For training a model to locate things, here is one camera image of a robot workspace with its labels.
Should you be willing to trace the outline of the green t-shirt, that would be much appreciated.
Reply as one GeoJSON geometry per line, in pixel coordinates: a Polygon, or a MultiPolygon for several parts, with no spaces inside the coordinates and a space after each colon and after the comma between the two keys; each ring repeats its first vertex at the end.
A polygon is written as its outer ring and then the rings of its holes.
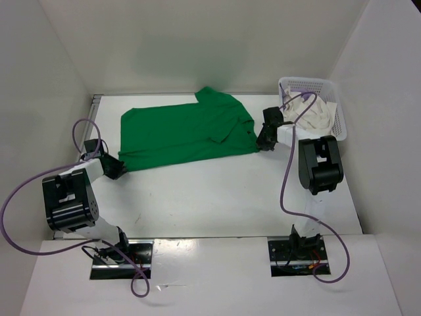
{"type": "Polygon", "coordinates": [[[239,100],[210,87],[195,98],[122,115],[118,156],[129,171],[258,152],[255,121],[239,100]]]}

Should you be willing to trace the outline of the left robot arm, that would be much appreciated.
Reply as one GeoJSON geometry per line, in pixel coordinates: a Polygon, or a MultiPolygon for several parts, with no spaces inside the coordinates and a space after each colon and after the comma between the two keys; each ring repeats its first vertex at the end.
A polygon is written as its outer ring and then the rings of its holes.
{"type": "Polygon", "coordinates": [[[76,233],[97,243],[98,256],[124,263],[131,246],[123,230],[99,215],[93,183],[102,177],[118,180],[128,170],[124,162],[109,155],[103,140],[84,142],[83,163],[42,180],[46,220],[53,231],[76,233]]]}

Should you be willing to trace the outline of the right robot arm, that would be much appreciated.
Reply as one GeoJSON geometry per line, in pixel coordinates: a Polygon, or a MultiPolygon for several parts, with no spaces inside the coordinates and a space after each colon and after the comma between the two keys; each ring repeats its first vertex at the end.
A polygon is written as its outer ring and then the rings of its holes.
{"type": "Polygon", "coordinates": [[[280,108],[270,107],[263,112],[264,122],[257,138],[257,147],[263,151],[273,151],[278,143],[279,129],[282,126],[291,127],[291,151],[280,191],[280,208],[288,214],[312,221],[328,229],[343,246],[347,262],[350,255],[341,236],[328,224],[314,215],[321,211],[324,201],[320,199],[322,192],[332,192],[343,181],[344,172],[339,147],[334,136],[320,138],[297,139],[296,126],[291,121],[285,121],[280,108]],[[298,149],[298,175],[299,181],[310,196],[304,213],[289,211],[284,206],[285,188],[293,162],[295,148],[298,149]]]}

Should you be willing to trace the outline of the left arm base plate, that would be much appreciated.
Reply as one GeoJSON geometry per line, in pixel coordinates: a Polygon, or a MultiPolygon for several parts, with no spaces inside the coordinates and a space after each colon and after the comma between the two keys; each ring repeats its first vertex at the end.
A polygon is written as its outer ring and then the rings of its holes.
{"type": "MultiPolygon", "coordinates": [[[[151,278],[153,244],[152,240],[128,240],[126,255],[143,271],[147,279],[151,278]]],[[[93,252],[89,255],[92,259],[90,280],[128,280],[137,274],[134,266],[112,248],[93,250],[88,247],[87,250],[93,252]]]]}

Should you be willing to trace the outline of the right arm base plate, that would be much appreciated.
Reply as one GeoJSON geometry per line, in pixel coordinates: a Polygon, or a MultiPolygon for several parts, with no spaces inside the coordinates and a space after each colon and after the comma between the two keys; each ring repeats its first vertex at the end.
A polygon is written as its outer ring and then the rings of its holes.
{"type": "Polygon", "coordinates": [[[269,238],[268,254],[270,259],[271,277],[301,277],[330,275],[323,237],[307,238],[302,246],[293,245],[288,237],[269,238]]]}

